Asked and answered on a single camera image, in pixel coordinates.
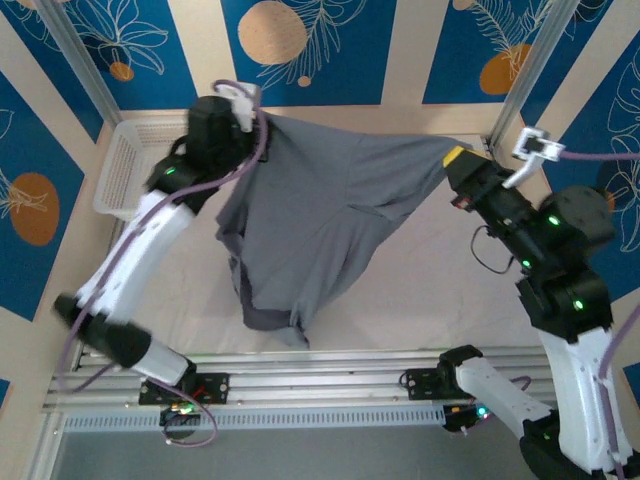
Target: aluminum frame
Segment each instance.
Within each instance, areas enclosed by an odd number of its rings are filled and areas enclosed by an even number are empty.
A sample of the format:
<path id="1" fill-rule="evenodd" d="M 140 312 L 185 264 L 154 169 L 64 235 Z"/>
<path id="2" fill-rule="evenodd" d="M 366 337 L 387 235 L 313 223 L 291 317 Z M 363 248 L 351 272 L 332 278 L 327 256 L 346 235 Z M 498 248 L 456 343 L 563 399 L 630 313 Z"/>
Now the aluminum frame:
<path id="1" fill-rule="evenodd" d="M 102 119 L 115 128 L 123 118 L 111 91 L 91 59 L 64 7 L 57 1 L 33 0 L 42 22 L 86 90 Z"/>
<path id="2" fill-rule="evenodd" d="M 411 404 L 399 385 L 409 368 L 434 368 L 446 349 L 372 352 L 283 352 L 191 355 L 200 372 L 231 375 L 228 404 L 223 408 L 354 407 Z M 491 364 L 503 375 L 529 375 L 534 398 L 553 404 L 555 394 L 549 363 L 540 347 L 486 348 Z M 80 368 L 66 377 L 78 386 L 107 359 L 85 353 Z M 128 371 L 108 372 L 84 391 L 66 395 L 51 382 L 45 412 L 149 409 L 138 405 L 140 377 Z M 451 402 L 425 402 L 425 404 Z"/>
<path id="3" fill-rule="evenodd" d="M 20 480 L 49 480 L 64 435 L 67 416 L 62 413 L 41 414 L 38 419 L 39 435 L 30 451 L 30 461 Z"/>
<path id="4" fill-rule="evenodd" d="M 496 148 L 500 145 L 507 130 L 531 94 L 531 90 L 540 78 L 579 4 L 580 0 L 561 0 L 554 2 L 549 10 L 549 15 L 540 27 L 540 32 L 518 72 L 516 80 L 504 100 L 496 123 L 487 138 L 489 150 L 494 155 Z"/>

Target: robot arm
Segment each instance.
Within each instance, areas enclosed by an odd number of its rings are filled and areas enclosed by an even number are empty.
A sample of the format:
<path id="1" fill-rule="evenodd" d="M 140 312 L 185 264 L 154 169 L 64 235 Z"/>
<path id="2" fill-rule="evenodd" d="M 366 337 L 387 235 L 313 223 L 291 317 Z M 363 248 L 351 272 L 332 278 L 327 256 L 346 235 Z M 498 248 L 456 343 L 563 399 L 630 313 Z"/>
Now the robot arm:
<path id="1" fill-rule="evenodd" d="M 72 329 L 83 316 L 80 339 L 116 364 L 187 394 L 196 388 L 195 364 L 131 317 L 154 268 L 217 189 L 168 197 L 225 177 L 253 152 L 258 89 L 241 85 L 253 99 L 226 85 L 218 88 L 217 96 L 198 99 L 189 110 L 187 135 L 154 168 L 133 221 L 103 265 L 76 295 L 61 295 L 54 306 Z"/>
<path id="2" fill-rule="evenodd" d="M 534 473 L 573 479 L 586 472 L 610 472 L 616 463 L 627 465 L 632 458 L 637 463 L 638 455 L 622 429 L 613 383 L 605 380 L 618 439 L 618 451 L 609 450 L 603 383 L 598 379 L 613 320 L 607 287 L 587 258 L 614 236 L 606 201 L 593 189 L 576 186 L 552 194 L 535 210 L 511 188 L 544 160 L 557 161 L 562 149 L 544 132 L 525 129 L 514 152 L 526 161 L 522 171 L 506 170 L 461 148 L 444 160 L 458 194 L 452 204 L 477 211 L 490 234 L 522 266 L 524 276 L 517 287 L 549 358 L 557 411 L 501 377 L 475 349 L 445 354 L 440 368 L 448 369 L 445 377 L 455 378 L 458 388 L 504 421 L 520 440 Z"/>

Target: white plastic basket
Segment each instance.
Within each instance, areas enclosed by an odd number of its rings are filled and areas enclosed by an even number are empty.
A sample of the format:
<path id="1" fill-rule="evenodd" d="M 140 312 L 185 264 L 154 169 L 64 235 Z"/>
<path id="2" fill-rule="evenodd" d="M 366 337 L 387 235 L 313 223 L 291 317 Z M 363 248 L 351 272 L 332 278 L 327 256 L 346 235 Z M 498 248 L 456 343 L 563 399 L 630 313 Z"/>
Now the white plastic basket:
<path id="1" fill-rule="evenodd" d="M 125 222 L 133 219 L 144 182 L 171 144 L 186 133 L 184 116 L 125 120 L 116 127 L 105 159 L 93 208 Z"/>

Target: blue wallpaper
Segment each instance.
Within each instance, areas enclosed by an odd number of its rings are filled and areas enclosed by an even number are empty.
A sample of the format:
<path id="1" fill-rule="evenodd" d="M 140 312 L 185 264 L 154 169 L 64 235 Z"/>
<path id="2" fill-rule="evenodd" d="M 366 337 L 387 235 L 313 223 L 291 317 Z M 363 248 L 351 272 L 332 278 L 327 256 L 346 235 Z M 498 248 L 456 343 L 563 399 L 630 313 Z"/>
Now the blue wallpaper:
<path id="1" fill-rule="evenodd" d="M 577 152 L 640 153 L 640 33 L 560 140 Z M 547 162 L 552 189 L 573 184 L 608 192 L 617 237 L 592 259 L 612 300 L 640 287 L 640 161 Z"/>
<path id="2" fill-rule="evenodd" d="M 22 3 L 0 0 L 0 8 L 95 140 L 102 119 L 37 12 Z M 63 5 L 121 109 L 187 108 L 195 101 L 167 0 L 70 0 Z"/>
<path id="3" fill-rule="evenodd" d="M 193 104 L 196 90 L 167 0 L 71 0 L 64 5 L 121 109 Z"/>
<path id="4" fill-rule="evenodd" d="M 627 377 L 627 381 L 629 382 L 633 396 L 636 399 L 636 403 L 640 407 L 640 363 L 625 367 L 624 374 Z"/>
<path id="5" fill-rule="evenodd" d="M 8 381 L 0 378 L 0 411 L 2 410 L 2 405 L 4 405 L 4 401 L 7 398 L 10 386 L 11 384 Z"/>
<path id="6" fill-rule="evenodd" d="M 95 142 L 102 128 L 102 117 L 60 53 L 38 13 L 17 0 L 0 0 L 0 11 Z"/>
<path id="7" fill-rule="evenodd" d="M 582 0 L 548 69 L 547 84 L 534 92 L 532 112 L 548 102 L 610 1 Z M 423 103 L 504 100 L 550 6 L 549 0 L 451 0 Z"/>
<path id="8" fill-rule="evenodd" d="M 84 175 L 0 74 L 0 305 L 33 320 Z"/>
<path id="9" fill-rule="evenodd" d="M 527 102 L 521 110 L 527 125 L 535 125 L 544 113 L 560 84 L 573 66 L 580 52 L 587 44 L 600 20 L 613 0 L 583 0 L 578 7 L 574 21 L 565 31 L 540 79 L 533 87 Z"/>
<path id="10" fill-rule="evenodd" d="M 395 0 L 222 0 L 222 8 L 236 74 L 263 88 L 264 106 L 380 104 Z"/>

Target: gray t-shirt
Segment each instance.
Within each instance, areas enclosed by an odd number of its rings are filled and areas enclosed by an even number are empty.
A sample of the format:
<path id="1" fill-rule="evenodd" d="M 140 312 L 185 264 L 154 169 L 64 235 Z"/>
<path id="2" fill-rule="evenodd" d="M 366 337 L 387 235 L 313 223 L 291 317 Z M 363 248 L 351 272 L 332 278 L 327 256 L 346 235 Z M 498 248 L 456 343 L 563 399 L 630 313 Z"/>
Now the gray t-shirt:
<path id="1" fill-rule="evenodd" d="M 444 156 L 467 145 L 268 119 L 267 162 L 238 181 L 217 238 L 231 255 L 245 325 L 308 347 L 304 331 L 317 311 L 445 178 Z"/>

